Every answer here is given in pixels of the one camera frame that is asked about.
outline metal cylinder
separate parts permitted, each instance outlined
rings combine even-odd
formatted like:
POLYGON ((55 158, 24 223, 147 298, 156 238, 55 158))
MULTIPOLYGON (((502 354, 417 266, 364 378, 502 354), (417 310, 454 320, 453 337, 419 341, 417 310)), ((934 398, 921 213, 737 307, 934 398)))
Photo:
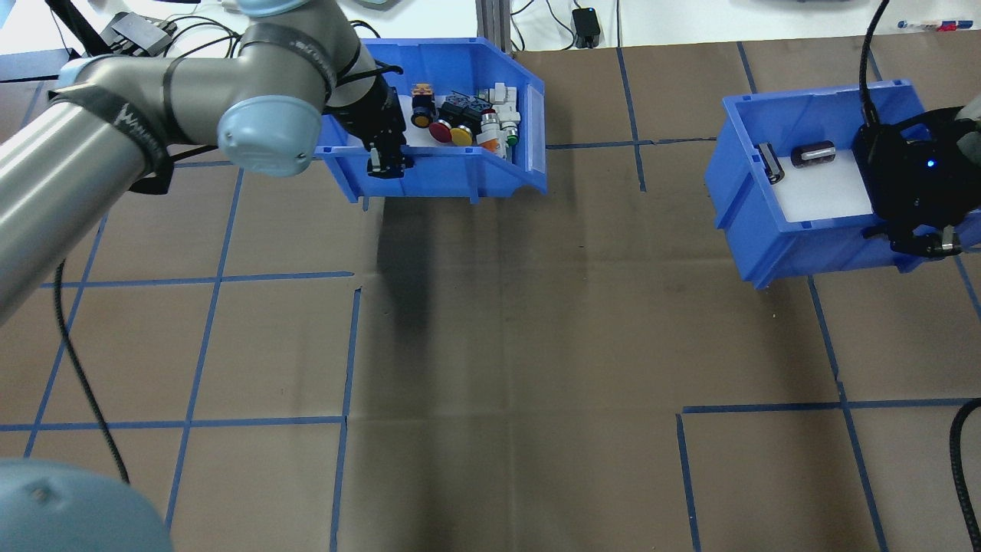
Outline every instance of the metal cylinder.
POLYGON ((0 145, 0 325, 144 167, 129 137, 69 103, 0 145))

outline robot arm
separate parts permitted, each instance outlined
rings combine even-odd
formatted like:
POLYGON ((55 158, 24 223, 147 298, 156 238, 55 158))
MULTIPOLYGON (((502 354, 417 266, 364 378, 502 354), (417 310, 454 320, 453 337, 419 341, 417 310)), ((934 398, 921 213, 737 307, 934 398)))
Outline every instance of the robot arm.
POLYGON ((239 0, 230 60, 103 56, 62 71, 52 106, 0 146, 0 325, 140 177, 165 193, 172 143, 217 145, 246 170, 302 172, 322 113, 402 176, 394 91, 335 0, 239 0))

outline electrical connector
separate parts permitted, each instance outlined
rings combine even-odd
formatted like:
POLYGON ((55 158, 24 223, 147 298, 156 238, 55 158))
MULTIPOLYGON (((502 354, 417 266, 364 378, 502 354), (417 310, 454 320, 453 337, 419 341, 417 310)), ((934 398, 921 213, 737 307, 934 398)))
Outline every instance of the electrical connector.
POLYGON ((594 8, 572 11, 572 28, 576 30, 577 48, 596 48, 599 45, 599 18, 594 8))

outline storage bin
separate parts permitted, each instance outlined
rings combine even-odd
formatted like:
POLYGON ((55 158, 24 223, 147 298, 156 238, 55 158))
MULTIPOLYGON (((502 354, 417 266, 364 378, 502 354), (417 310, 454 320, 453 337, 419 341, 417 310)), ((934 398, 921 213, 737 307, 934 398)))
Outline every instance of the storage bin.
MULTIPOLYGON (((871 83, 869 87, 885 123, 924 111, 909 81, 871 83)), ((730 96, 722 103, 728 117, 705 182, 717 213, 715 226, 725 231, 744 280, 759 289, 775 278, 820 272, 887 265, 908 272, 926 260, 893 252, 885 238, 863 238, 862 229, 877 222, 870 206, 853 205, 855 213, 861 214, 790 222, 775 191, 783 181, 774 186, 766 177, 757 144, 768 141, 778 157, 786 158, 796 146, 828 139, 839 152, 839 158, 828 166, 851 163, 836 170, 853 170, 860 186, 849 151, 862 124, 857 85, 730 96)), ((791 172, 795 177, 817 174, 807 173, 816 167, 796 169, 789 160, 781 164, 788 176, 791 172)), ((859 193, 867 204, 864 187, 859 193)), ((965 247, 981 241, 981 211, 969 213, 957 231, 965 247)))
MULTIPOLYGON (((410 146, 415 166, 401 179, 368 176, 368 152, 349 144, 350 136, 325 116, 316 154, 330 167, 347 198, 362 196, 510 197, 522 186, 545 193, 544 83, 484 38, 366 39, 375 59, 398 65, 404 75, 386 73, 398 93, 408 95, 415 83, 430 83, 436 96, 454 90, 474 94, 495 83, 518 87, 521 113, 519 141, 510 161, 477 145, 410 146)), ((411 123, 406 124, 410 130, 411 123)))

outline black device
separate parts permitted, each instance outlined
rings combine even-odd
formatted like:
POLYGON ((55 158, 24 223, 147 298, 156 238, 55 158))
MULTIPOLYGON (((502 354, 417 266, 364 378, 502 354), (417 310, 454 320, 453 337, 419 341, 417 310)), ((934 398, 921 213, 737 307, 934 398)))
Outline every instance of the black device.
POLYGON ((599 45, 599 18, 594 8, 573 10, 572 28, 576 30, 577 48, 596 48, 599 45))
POLYGON ((157 56, 174 41, 178 24, 119 12, 99 33, 113 53, 125 56, 157 56))
POLYGON ((763 159, 763 171, 770 184, 777 184, 783 180, 786 173, 780 166, 780 159, 777 158, 777 152, 773 150, 773 144, 768 141, 761 142, 756 145, 756 150, 763 159))
POLYGON ((862 44, 859 88, 865 124, 852 152, 875 215, 868 239, 885 235, 893 251, 923 257, 961 252, 954 226, 981 205, 981 167, 957 146, 981 131, 977 121, 957 119, 960 107, 926 111, 905 121, 883 123, 866 81, 872 34, 889 0, 883 0, 862 44))
POLYGON ((799 145, 791 150, 791 164, 800 169, 811 165, 830 163, 835 160, 835 154, 835 144, 829 139, 799 145))

